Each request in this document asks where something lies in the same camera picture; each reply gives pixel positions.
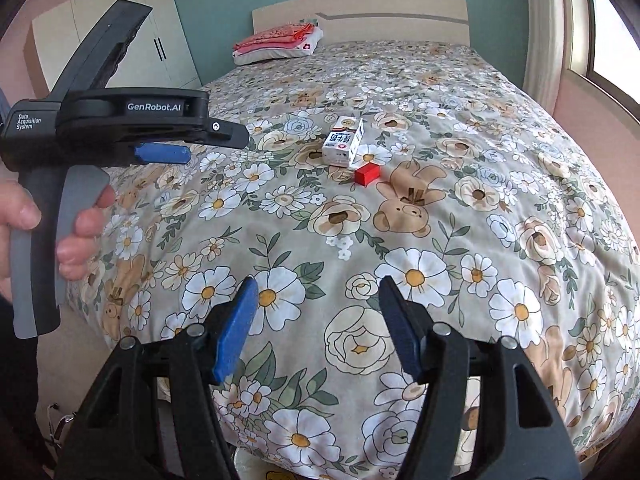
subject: bed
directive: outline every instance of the bed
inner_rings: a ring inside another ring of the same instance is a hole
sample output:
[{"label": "bed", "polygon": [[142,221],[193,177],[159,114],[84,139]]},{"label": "bed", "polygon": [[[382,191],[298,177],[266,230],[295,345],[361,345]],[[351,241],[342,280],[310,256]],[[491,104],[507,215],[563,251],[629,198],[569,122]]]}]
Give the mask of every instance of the bed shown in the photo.
[{"label": "bed", "polygon": [[[184,167],[110,170],[118,201],[100,253],[68,290],[113,347],[171,338],[254,275],[242,362],[213,398],[232,444],[299,476],[398,472],[425,388],[386,331],[385,275],[467,337],[516,337],[581,460],[638,402],[640,254],[618,203],[560,126],[468,46],[464,0],[417,1],[257,9],[256,32],[319,17],[324,44],[204,87],[212,115],[248,125],[244,151],[192,146]],[[367,187],[322,163],[338,115],[364,120],[355,166],[382,172]],[[458,472],[479,402],[471,378]]]}]

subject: bed headboard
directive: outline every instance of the bed headboard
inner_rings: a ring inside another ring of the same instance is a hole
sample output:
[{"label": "bed headboard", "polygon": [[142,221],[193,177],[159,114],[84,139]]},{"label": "bed headboard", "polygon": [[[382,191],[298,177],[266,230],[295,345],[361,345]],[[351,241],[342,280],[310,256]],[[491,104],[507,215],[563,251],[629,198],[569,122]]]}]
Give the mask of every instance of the bed headboard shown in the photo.
[{"label": "bed headboard", "polygon": [[254,32],[315,19],[323,43],[445,41],[469,45],[466,0],[289,0],[255,9]]}]

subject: window frame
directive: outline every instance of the window frame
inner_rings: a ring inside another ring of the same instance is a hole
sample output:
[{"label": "window frame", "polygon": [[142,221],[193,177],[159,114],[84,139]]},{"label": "window frame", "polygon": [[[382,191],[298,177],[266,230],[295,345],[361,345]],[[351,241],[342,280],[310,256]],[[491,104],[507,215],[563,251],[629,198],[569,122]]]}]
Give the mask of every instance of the window frame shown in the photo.
[{"label": "window frame", "polygon": [[633,99],[629,94],[621,90],[618,86],[593,69],[596,40],[596,19],[593,0],[587,0],[587,11],[589,16],[589,45],[587,67],[584,76],[602,91],[606,92],[609,96],[619,102],[620,105],[625,107],[626,110],[636,118],[636,120],[640,121],[640,104],[636,103],[635,99]]}]

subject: white wardrobe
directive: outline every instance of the white wardrobe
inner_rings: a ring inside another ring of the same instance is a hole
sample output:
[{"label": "white wardrobe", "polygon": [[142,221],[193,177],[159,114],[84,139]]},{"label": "white wardrobe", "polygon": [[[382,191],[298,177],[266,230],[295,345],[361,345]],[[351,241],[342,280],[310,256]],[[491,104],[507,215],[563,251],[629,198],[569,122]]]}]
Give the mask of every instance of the white wardrobe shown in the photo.
[{"label": "white wardrobe", "polygon": [[[32,81],[39,78],[40,87],[46,84],[46,90],[50,91],[80,42],[115,1],[69,0],[35,18],[31,23],[33,37],[25,45]],[[174,0],[131,1],[153,10],[107,86],[188,89],[202,86]]]}]

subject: milk carton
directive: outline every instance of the milk carton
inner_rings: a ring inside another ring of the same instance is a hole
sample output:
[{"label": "milk carton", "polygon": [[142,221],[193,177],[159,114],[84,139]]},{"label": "milk carton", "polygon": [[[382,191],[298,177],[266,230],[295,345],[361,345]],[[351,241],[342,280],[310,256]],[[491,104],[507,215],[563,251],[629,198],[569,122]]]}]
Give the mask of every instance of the milk carton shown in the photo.
[{"label": "milk carton", "polygon": [[362,119],[338,117],[322,145],[324,163],[348,168],[356,156],[363,131]]}]

